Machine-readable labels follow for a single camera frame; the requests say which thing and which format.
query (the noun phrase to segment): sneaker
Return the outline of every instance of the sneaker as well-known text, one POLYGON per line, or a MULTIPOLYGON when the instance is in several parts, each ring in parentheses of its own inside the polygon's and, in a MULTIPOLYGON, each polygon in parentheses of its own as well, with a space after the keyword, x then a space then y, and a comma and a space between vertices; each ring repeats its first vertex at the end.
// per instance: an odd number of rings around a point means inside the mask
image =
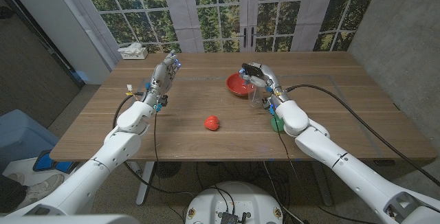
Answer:
POLYGON ((23 175, 23 173, 20 172, 9 174, 8 178, 19 182, 21 185, 25 183, 25 175, 23 175))
POLYGON ((24 208, 28 206, 29 204, 33 204, 37 201, 40 201, 50 193, 52 193, 57 187, 59 187, 64 181, 64 176, 61 174, 53 175, 49 179, 46 179, 45 181, 35 184, 33 186, 29 186, 26 189, 26 197, 19 204, 19 206, 16 208, 16 210, 19 210, 21 208, 24 208))

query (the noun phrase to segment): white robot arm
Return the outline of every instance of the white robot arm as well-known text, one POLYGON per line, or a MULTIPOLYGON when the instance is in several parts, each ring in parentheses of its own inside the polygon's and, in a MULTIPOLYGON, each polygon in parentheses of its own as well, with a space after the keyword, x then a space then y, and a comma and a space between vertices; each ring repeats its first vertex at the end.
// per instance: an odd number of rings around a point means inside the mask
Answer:
POLYGON ((105 137, 101 149, 49 196, 5 218, 24 215, 72 215, 84 206, 110 173, 133 156, 141 136, 148 131, 149 119, 166 106, 165 93, 171 88, 180 63, 174 50, 160 63, 151 77, 150 87, 118 118, 118 125, 105 137))
POLYGON ((440 201, 389 182, 331 141, 329 132, 289 99, 267 65, 243 63, 242 67, 244 80, 271 93, 263 106, 283 119, 286 134, 295 137, 299 149, 332 169, 384 223, 439 222, 440 201))

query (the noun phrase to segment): white cord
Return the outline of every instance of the white cord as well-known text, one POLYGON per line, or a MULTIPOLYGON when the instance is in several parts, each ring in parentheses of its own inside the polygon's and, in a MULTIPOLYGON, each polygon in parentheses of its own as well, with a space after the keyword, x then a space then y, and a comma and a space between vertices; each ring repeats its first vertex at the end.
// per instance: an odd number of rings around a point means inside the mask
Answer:
POLYGON ((280 202, 280 199, 278 198, 278 194, 276 193, 275 185, 274 185, 274 181, 272 180, 272 176, 270 176, 269 170, 267 169, 266 161, 263 161, 263 165, 264 165, 264 168, 266 169, 267 175, 269 176, 269 179, 270 179, 270 183, 272 183, 272 187, 274 188, 275 196, 276 196, 276 198, 278 199, 278 202, 280 203, 281 207, 282 207, 287 213, 289 213, 290 216, 294 217, 294 218, 295 218, 297 221, 299 221, 301 224, 304 224, 303 221, 302 221, 301 219, 299 219, 298 217, 296 217, 296 216, 295 216, 294 214, 292 214, 292 213, 291 213, 286 207, 284 207, 284 206, 282 205, 282 203, 280 202))

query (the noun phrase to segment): concrete wall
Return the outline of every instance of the concrete wall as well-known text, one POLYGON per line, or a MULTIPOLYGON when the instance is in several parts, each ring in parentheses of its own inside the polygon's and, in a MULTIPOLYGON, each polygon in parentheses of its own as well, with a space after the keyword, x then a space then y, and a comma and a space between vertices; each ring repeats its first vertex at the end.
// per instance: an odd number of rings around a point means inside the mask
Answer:
POLYGON ((99 53, 63 0, 20 0, 87 84, 109 75, 99 53))
POLYGON ((440 149, 440 0, 372 0, 348 50, 440 149))

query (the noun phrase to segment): red ball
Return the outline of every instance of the red ball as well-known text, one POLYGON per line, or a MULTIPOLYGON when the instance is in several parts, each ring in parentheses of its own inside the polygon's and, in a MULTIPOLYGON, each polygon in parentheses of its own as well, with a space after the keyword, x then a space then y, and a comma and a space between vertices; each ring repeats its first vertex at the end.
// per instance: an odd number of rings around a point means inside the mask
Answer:
POLYGON ((217 130, 219 128, 219 124, 220 124, 219 119, 214 115, 209 116, 205 120, 205 127, 207 129, 210 129, 211 131, 217 130))

